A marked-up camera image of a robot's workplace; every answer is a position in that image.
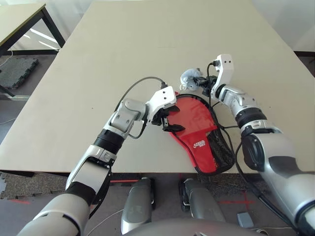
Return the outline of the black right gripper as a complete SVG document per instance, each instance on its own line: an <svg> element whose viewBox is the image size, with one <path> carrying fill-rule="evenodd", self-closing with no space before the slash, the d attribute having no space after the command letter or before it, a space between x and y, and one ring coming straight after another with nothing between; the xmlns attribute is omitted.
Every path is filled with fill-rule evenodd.
<svg viewBox="0 0 315 236"><path fill-rule="evenodd" d="M194 77L193 79L196 82L196 85L198 87L202 87L203 91L202 94L204 96L209 96L211 89L213 88L213 86L215 85L216 81L217 81L217 76L207 76L206 78L199 76L199 77Z"/></svg>

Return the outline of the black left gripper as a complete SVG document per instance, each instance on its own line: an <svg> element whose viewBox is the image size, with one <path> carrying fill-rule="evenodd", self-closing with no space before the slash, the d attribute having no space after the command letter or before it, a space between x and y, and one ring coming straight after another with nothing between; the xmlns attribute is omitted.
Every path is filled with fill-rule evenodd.
<svg viewBox="0 0 315 236"><path fill-rule="evenodd" d="M157 125L157 126L163 126L163 131L165 132L181 132L183 130L185 130L185 128L181 125L178 124L174 124L174 125L170 125L170 124L165 124L165 122L167 121L167 116L169 116L170 112L179 112L180 109L174 105L171 106L169 108L160 108L153 116L152 120L151 120L151 124L152 125Z"/></svg>

